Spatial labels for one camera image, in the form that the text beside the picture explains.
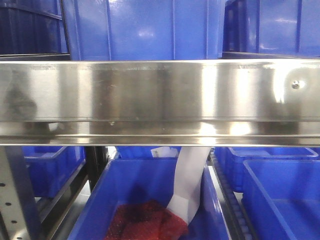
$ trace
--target red fabric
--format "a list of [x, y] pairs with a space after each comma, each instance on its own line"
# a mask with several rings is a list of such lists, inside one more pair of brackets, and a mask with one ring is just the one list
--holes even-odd
[[157, 201], [120, 205], [104, 240], [178, 240], [187, 224]]

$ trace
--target screw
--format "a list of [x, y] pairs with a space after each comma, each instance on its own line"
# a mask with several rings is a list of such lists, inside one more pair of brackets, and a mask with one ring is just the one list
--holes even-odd
[[300, 88], [300, 82], [298, 80], [295, 80], [292, 82], [292, 88], [293, 89], [299, 89]]

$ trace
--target blue plastic crate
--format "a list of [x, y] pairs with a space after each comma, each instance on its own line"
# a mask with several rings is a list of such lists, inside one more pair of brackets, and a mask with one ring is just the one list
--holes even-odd
[[[138, 158], [156, 158], [153, 155], [152, 150], [159, 148], [160, 146], [117, 146], [116, 149], [123, 159], [138, 159]], [[179, 153], [180, 146], [171, 146], [170, 148], [177, 149]]]
[[227, 147], [218, 146], [214, 148], [214, 155], [223, 171], [225, 171], [226, 169], [226, 154], [227, 154]]
[[72, 60], [222, 56], [225, 0], [64, 0]]
[[242, 203], [260, 240], [320, 238], [320, 161], [246, 160]]
[[243, 191], [244, 160], [317, 160], [319, 155], [308, 147], [228, 147], [224, 173], [235, 192]]
[[320, 56], [318, 0], [231, 0], [224, 51]]
[[0, 0], [0, 54], [66, 52], [59, 0]]
[[[103, 240], [118, 205], [157, 200], [168, 205], [174, 189], [176, 158], [111, 161], [79, 216], [68, 240]], [[201, 181], [201, 204], [180, 240], [227, 240], [224, 219], [208, 167]]]
[[23, 146], [22, 150], [36, 197], [53, 198], [85, 159], [80, 146]]

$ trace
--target stainless steel shelf rail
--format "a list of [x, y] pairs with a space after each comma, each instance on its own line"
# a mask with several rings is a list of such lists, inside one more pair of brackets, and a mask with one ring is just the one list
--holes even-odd
[[0, 63], [0, 144], [320, 145], [320, 60]]

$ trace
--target white paper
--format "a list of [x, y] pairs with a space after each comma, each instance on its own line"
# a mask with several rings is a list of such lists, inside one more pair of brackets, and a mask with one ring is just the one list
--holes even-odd
[[176, 158], [179, 153], [174, 147], [161, 146], [151, 149], [151, 154], [154, 158]]
[[167, 206], [189, 224], [200, 205], [200, 184], [211, 147], [182, 147], [174, 173], [173, 196]]

